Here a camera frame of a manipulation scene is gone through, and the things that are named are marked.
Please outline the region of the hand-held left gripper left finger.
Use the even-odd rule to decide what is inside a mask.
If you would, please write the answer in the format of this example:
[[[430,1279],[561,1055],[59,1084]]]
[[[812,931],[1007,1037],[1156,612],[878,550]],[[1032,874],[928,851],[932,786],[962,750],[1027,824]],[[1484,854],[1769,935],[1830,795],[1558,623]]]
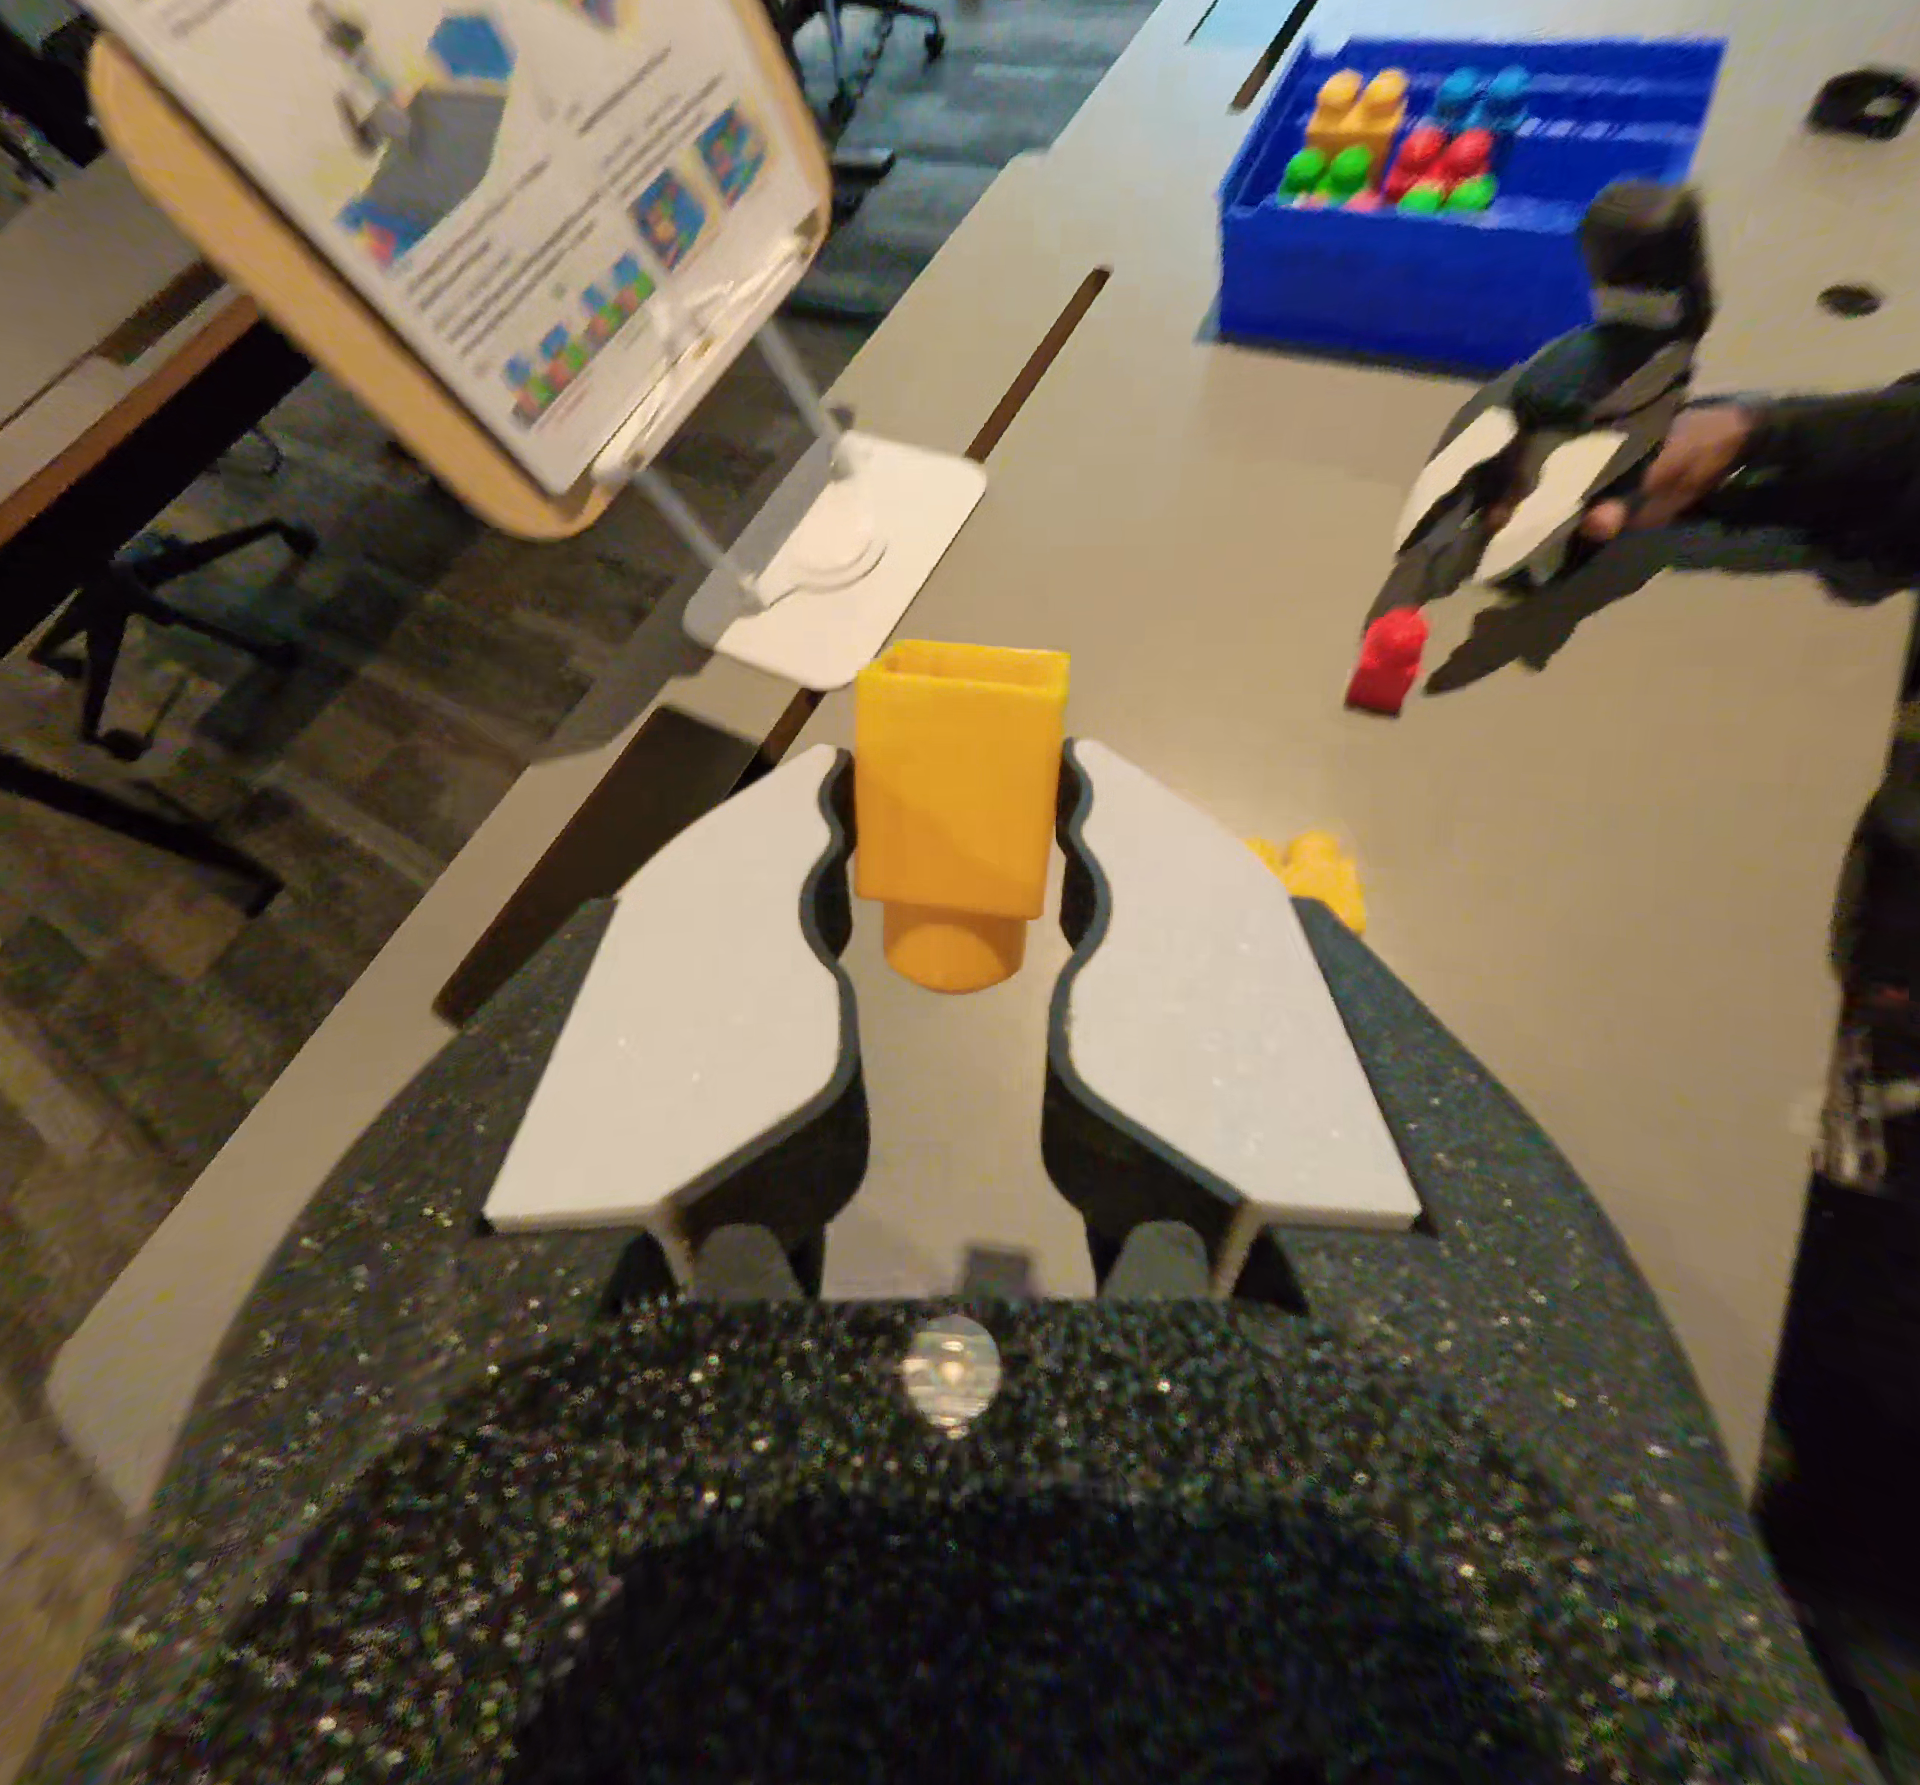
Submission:
[[[762,1229],[803,1292],[869,1163],[853,754],[812,745],[622,885],[484,1202],[498,1234],[647,1229],[677,1277]]]

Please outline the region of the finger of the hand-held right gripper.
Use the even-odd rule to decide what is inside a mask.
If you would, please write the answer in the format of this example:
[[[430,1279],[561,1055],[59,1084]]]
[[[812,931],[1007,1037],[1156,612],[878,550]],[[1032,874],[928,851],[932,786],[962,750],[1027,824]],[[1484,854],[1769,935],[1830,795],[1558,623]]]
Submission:
[[[1373,616],[1427,607],[1475,577],[1493,508],[1509,489],[1518,431],[1507,405],[1468,405],[1452,421],[1403,501]]]
[[[1529,571],[1541,551],[1559,555],[1619,455],[1620,442],[1558,442],[1549,451],[1516,442],[1507,494],[1493,508],[1491,539],[1463,587]]]

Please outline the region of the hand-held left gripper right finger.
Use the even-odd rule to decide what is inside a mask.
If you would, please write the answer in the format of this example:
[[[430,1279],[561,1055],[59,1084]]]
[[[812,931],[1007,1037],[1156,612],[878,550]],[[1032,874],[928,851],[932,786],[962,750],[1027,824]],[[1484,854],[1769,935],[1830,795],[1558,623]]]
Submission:
[[[1416,1182],[1283,883],[1088,738],[1061,756],[1057,844],[1043,1170],[1093,1293],[1278,1297],[1289,1229],[1414,1234]]]

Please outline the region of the blue plastic bin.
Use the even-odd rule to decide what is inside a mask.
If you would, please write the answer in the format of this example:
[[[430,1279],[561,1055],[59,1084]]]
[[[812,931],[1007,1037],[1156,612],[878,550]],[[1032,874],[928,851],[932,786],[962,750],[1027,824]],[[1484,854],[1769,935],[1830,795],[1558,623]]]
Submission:
[[[1303,44],[1219,188],[1219,335],[1452,374],[1489,376],[1525,358],[1588,317],[1577,225],[1601,188],[1688,177],[1724,55],[1724,37]],[[1502,195],[1488,213],[1274,204],[1334,69],[1407,71],[1400,145],[1430,120],[1450,69],[1506,64],[1529,66],[1533,93],[1525,120],[1502,137]]]

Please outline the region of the red single-stud block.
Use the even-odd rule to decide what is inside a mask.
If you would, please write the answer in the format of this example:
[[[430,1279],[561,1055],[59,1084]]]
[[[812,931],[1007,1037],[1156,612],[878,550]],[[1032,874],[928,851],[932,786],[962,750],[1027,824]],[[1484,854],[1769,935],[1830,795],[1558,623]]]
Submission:
[[[1368,715],[1400,715],[1423,672],[1429,634],[1429,618],[1418,605],[1384,607],[1369,620],[1344,706]]]

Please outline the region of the yellow single-stud block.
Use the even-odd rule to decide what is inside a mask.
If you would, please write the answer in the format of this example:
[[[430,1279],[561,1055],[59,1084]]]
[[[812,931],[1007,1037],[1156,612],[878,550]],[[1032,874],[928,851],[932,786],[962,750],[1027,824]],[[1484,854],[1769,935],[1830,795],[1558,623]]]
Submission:
[[[853,888],[893,971],[975,994],[1040,915],[1066,652],[898,641],[853,682]]]

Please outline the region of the person's right forearm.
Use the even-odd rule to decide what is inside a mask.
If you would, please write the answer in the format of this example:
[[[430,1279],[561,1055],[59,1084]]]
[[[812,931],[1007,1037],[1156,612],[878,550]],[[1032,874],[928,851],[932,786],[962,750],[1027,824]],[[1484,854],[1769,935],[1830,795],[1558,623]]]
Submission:
[[[1918,582],[1918,374],[1880,388],[1724,397],[1740,433],[1701,505],[1866,602]]]

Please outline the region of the person's right hand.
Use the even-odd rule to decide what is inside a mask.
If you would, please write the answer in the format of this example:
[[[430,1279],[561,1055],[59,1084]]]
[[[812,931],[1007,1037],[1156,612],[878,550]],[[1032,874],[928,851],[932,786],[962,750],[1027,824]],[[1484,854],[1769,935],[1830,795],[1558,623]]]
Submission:
[[[1602,544],[1626,532],[1672,525],[1740,465],[1742,449],[1757,426],[1758,412],[1740,403],[1683,408],[1638,478],[1635,489],[1592,503],[1577,534],[1590,544]]]

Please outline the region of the red two-stud block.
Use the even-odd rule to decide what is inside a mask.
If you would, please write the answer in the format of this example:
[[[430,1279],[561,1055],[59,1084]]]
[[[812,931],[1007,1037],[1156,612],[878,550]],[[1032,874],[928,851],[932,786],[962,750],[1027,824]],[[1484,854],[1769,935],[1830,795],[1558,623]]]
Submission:
[[[1421,120],[1394,152],[1382,191],[1387,204],[1396,204],[1405,188],[1430,172],[1441,177],[1489,172],[1498,177],[1498,161],[1502,139],[1491,134],[1466,132],[1450,137],[1432,120]]]

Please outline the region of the orange two-stud block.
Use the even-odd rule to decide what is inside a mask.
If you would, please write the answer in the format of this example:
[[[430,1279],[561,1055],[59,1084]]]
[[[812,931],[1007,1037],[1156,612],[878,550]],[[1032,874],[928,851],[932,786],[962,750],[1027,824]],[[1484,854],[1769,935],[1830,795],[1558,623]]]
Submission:
[[[1334,69],[1310,100],[1303,145],[1328,163],[1348,146],[1362,146],[1369,164],[1380,170],[1402,134],[1405,109],[1405,69]]]

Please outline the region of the black desk foot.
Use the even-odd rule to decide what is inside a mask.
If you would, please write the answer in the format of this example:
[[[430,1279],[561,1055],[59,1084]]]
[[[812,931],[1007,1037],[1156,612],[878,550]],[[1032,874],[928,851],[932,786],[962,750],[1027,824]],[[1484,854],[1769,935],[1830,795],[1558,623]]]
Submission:
[[[2,792],[224,879],[251,917],[281,894],[281,879],[209,826],[141,808],[70,774],[39,767],[7,747],[2,750]]]

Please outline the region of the person's dark clothed body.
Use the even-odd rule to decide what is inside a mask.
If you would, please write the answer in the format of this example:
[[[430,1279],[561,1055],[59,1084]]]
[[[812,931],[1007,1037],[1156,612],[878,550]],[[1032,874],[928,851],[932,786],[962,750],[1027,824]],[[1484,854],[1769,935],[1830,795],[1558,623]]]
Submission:
[[[1758,1525],[1886,1781],[1918,1774],[1916,657],[1841,874],[1832,1071],[1767,1405]]]

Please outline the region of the wooden desk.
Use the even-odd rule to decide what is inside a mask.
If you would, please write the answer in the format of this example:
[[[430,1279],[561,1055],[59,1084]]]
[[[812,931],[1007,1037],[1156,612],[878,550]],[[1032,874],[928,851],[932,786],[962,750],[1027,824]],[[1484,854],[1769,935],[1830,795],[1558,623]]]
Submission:
[[[116,157],[39,191],[2,234],[3,543],[258,342],[287,347]]]

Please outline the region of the instruction board on stand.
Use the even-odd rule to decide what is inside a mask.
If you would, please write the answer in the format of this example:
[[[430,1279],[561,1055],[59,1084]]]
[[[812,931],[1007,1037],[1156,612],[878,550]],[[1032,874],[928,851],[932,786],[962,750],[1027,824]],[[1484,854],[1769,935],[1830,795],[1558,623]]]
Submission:
[[[812,693],[884,654],[984,492],[842,426],[776,315],[828,236],[758,0],[77,0],[141,195],[482,523],[645,496],[697,645]]]

